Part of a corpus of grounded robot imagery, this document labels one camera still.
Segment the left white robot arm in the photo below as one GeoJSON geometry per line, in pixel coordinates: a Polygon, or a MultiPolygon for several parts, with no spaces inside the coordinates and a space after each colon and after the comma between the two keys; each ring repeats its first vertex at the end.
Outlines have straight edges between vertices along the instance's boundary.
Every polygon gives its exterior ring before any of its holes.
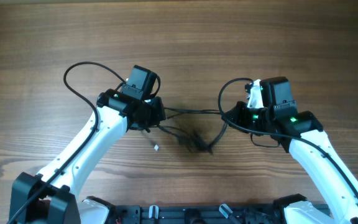
{"type": "Polygon", "coordinates": [[[128,80],[102,92],[88,122],[36,175],[21,173],[12,185],[9,223],[119,223],[113,204],[78,201],[81,189],[109,148],[129,130],[149,131],[165,119],[154,85],[160,77],[134,66],[128,80]]]}

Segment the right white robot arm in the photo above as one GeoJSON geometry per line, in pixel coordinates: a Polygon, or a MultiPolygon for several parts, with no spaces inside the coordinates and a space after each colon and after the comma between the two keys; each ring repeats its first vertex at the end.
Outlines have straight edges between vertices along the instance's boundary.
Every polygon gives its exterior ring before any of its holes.
{"type": "Polygon", "coordinates": [[[299,112],[286,77],[245,78],[247,101],[225,112],[222,120],[251,136],[270,136],[309,175],[331,213],[315,208],[300,194],[280,198],[273,207],[280,223],[358,223],[358,180],[330,143],[310,111],[299,112]]]}

